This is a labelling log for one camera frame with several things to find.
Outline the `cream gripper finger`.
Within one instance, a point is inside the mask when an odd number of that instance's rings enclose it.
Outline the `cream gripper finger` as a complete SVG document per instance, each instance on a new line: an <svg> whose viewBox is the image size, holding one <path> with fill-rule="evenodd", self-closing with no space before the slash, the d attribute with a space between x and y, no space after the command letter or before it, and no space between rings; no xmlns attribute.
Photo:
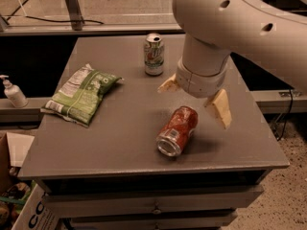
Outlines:
<svg viewBox="0 0 307 230"><path fill-rule="evenodd" d="M176 79L176 74L173 74L170 78L165 80L158 88L157 92L158 93L163 93L163 92L176 92L180 89L180 86L177 82Z"/></svg>
<svg viewBox="0 0 307 230"><path fill-rule="evenodd" d="M232 122L229 100L224 89L207 99L204 108L208 114L223 128L228 129Z"/></svg>

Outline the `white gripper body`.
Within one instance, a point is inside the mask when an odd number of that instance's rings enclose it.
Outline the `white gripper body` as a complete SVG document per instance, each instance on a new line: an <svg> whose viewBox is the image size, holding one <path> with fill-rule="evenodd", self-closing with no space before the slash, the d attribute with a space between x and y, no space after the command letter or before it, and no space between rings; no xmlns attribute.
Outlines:
<svg viewBox="0 0 307 230"><path fill-rule="evenodd" d="M222 63L222 69L213 76L202 76L188 70L182 59L178 61L176 81L181 89L195 98L208 98L214 96L224 86L227 63Z"/></svg>

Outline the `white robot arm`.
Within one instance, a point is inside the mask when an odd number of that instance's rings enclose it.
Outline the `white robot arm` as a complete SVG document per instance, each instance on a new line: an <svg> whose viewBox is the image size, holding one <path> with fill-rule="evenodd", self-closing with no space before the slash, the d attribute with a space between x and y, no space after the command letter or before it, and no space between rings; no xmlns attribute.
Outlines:
<svg viewBox="0 0 307 230"><path fill-rule="evenodd" d="M307 91L307 22L262 0L173 0L173 14L185 32L177 71L160 92L184 90L206 99L207 111L223 126L232 121L224 78L236 53Z"/></svg>

